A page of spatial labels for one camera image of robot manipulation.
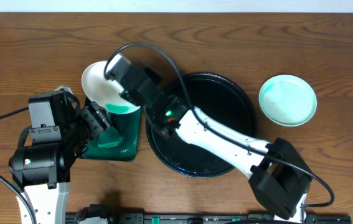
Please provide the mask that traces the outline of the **green scrub sponge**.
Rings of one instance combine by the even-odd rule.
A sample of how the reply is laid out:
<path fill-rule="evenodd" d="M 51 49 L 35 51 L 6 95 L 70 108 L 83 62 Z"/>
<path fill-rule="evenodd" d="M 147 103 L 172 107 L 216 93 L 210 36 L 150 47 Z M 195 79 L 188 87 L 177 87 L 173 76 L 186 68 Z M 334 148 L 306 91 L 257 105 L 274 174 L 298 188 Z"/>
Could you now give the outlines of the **green scrub sponge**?
<path fill-rule="evenodd" d="M 98 140 L 98 147 L 115 147 L 121 143 L 122 139 L 123 138 L 120 136 L 119 132 L 114 127 L 111 127 L 100 134 Z"/>

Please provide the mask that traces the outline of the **white plate back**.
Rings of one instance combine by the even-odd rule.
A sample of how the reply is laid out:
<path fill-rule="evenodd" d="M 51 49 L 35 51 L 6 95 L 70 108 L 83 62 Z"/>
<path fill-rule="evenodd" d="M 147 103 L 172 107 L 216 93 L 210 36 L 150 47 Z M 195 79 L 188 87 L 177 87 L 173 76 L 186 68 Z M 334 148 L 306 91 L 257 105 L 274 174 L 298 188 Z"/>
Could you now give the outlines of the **white plate back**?
<path fill-rule="evenodd" d="M 82 74 L 82 88 L 90 101 L 96 102 L 108 112 L 114 114 L 129 114 L 140 109 L 121 96 L 120 86 L 106 80 L 103 69 L 106 62 L 100 61 L 88 66 Z"/>

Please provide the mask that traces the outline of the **white plate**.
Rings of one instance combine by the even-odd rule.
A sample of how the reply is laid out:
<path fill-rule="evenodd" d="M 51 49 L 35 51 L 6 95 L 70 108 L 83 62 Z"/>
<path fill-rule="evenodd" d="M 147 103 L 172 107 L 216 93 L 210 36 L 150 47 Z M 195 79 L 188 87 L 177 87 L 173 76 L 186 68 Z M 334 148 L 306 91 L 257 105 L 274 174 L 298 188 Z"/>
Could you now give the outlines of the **white plate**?
<path fill-rule="evenodd" d="M 88 66 L 82 74 L 82 88 L 90 101 L 96 102 L 108 112 L 114 114 L 129 114 L 140 109 L 121 96 L 120 86 L 106 80 L 103 69 L 106 62 L 100 61 Z"/>
<path fill-rule="evenodd" d="M 287 127 L 307 123 L 318 105 L 313 88 L 294 75 L 277 75 L 268 79 L 260 88 L 258 101 L 268 119 Z"/>

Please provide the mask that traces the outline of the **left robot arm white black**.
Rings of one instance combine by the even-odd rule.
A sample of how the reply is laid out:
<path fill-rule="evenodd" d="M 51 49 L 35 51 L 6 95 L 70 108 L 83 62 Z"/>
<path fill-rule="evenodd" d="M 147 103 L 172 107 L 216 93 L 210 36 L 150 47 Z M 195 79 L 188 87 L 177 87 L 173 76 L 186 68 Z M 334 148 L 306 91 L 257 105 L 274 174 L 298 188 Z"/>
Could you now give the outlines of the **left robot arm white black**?
<path fill-rule="evenodd" d="M 72 92 L 58 90 L 29 98 L 31 126 L 23 130 L 9 160 L 23 223 L 65 223 L 70 170 L 90 141 L 111 126 L 94 101 L 81 107 Z"/>

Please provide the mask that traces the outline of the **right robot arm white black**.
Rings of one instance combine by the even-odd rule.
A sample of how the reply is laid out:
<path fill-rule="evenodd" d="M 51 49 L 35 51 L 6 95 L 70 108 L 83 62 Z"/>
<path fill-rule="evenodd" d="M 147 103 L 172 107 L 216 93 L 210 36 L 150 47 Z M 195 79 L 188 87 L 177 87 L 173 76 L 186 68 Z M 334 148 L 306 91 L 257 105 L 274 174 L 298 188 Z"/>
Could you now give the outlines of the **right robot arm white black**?
<path fill-rule="evenodd" d="M 148 123 L 161 135 L 205 149 L 228 162 L 247 178 L 257 201 L 275 220 L 300 222 L 312 178 L 293 145 L 249 137 L 212 119 L 187 101 L 158 89 L 161 77 L 147 67 L 130 67 L 115 75 L 120 96 L 142 107 Z"/>

